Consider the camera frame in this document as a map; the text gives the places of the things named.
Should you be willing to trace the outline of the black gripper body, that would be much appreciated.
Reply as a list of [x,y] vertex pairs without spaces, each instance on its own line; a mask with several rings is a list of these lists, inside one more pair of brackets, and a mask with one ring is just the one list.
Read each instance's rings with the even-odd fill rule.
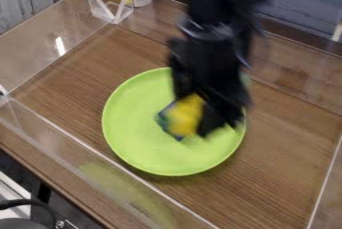
[[193,81],[191,94],[224,94],[242,89],[248,92],[242,71],[250,67],[251,27],[235,22],[188,22],[179,25],[179,30],[183,36],[168,40],[168,64],[179,63],[188,70]]

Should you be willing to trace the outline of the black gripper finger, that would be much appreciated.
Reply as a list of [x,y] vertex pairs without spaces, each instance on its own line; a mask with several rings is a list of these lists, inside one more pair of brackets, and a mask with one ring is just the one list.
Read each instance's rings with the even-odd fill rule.
[[235,128],[244,119],[243,109],[250,105],[250,94],[242,89],[222,94],[200,93],[204,100],[196,134],[205,138],[216,129],[228,125]]
[[193,92],[193,81],[188,70],[179,63],[171,63],[169,66],[173,95],[180,100]]

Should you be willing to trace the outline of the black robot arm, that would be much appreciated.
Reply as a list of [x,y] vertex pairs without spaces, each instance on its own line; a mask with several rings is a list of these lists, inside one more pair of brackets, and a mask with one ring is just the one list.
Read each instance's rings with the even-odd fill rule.
[[161,129],[177,140],[207,137],[244,119],[251,98],[243,70],[266,1],[187,0],[183,36],[168,41],[173,100],[157,113]]

